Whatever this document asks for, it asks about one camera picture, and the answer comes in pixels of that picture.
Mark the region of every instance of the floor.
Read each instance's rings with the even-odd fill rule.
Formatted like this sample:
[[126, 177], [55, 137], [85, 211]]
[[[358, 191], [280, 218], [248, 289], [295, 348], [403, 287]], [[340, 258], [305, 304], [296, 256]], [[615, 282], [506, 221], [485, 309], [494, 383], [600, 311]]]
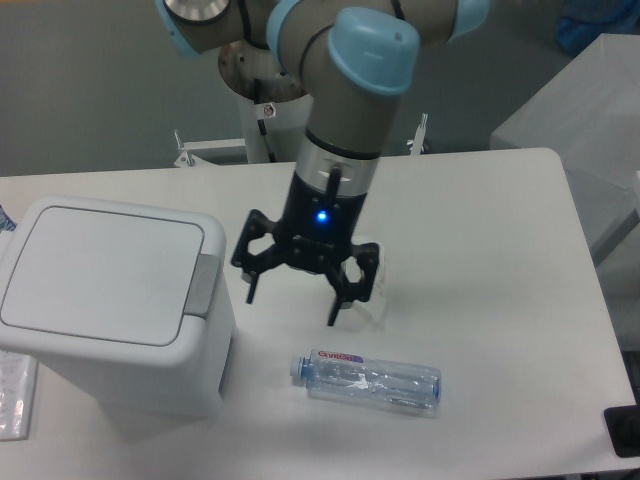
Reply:
[[[487, 149], [570, 61], [553, 40], [561, 4], [494, 2], [480, 30], [424, 49], [385, 153], [405, 153], [422, 112], [433, 152]], [[168, 167], [175, 128], [184, 141], [241, 136], [216, 53], [180, 58], [150, 0], [0, 12], [0, 176]]]

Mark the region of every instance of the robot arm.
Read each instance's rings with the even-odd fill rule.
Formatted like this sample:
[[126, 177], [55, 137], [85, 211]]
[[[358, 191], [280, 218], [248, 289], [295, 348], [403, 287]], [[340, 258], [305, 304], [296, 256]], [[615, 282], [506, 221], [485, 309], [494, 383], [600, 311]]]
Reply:
[[[369, 300], [379, 248], [351, 237], [420, 45], [475, 28], [488, 1], [164, 0], [194, 50], [240, 39], [269, 48], [314, 99], [282, 218], [251, 211], [231, 259], [250, 283], [249, 303], [260, 275], [283, 263], [327, 277], [336, 292], [330, 326], [341, 308]], [[267, 234], [273, 245], [251, 254], [251, 241]], [[357, 282], [344, 271], [349, 257]]]

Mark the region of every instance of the blue led light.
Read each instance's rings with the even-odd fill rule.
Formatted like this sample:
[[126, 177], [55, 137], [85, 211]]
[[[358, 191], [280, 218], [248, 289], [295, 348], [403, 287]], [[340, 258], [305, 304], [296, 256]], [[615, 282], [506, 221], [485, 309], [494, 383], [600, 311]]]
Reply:
[[329, 220], [329, 215], [324, 210], [320, 210], [316, 215], [316, 222], [318, 223], [326, 223]]

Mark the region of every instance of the red label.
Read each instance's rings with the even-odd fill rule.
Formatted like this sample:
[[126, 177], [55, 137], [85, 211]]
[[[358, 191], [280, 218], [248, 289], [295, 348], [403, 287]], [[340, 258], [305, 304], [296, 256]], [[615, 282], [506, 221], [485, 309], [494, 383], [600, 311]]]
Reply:
[[318, 352], [318, 355], [324, 358], [331, 358], [334, 360], [345, 360], [347, 362], [364, 363], [364, 359], [362, 357], [358, 357], [357, 355], [349, 355], [347, 353], [325, 352], [323, 350]]

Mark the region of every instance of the light blue joint cap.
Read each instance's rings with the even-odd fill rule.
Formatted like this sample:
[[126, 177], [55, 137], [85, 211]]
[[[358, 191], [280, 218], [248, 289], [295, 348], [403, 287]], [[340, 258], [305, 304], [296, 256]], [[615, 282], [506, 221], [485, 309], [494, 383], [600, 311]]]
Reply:
[[329, 55], [338, 69], [377, 95], [407, 91], [419, 50], [415, 28], [368, 8], [345, 8], [329, 32]]
[[280, 41], [280, 29], [284, 24], [287, 15], [299, 0], [279, 0], [278, 5], [271, 11], [271, 15], [269, 16], [269, 21], [267, 22], [267, 45], [269, 45], [269, 50], [276, 60], [282, 66], [282, 62], [280, 61], [280, 51], [278, 50], [278, 43]]
[[167, 9], [164, 6], [164, 1], [156, 0], [155, 3], [156, 8], [158, 9], [158, 13], [160, 14], [160, 18], [162, 18], [164, 26], [167, 27], [169, 36], [171, 36], [171, 40], [173, 41], [173, 45], [176, 47], [176, 50], [178, 50], [180, 56], [185, 58], [193, 58], [198, 56], [199, 53], [196, 52], [191, 45], [189, 45], [189, 42], [185, 40], [185, 38], [180, 33], [180, 30], [178, 30], [173, 24], [173, 20], [171, 19], [169, 12], [167, 12]]
[[475, 30], [484, 23], [491, 7], [491, 0], [458, 0], [456, 24], [449, 40]]

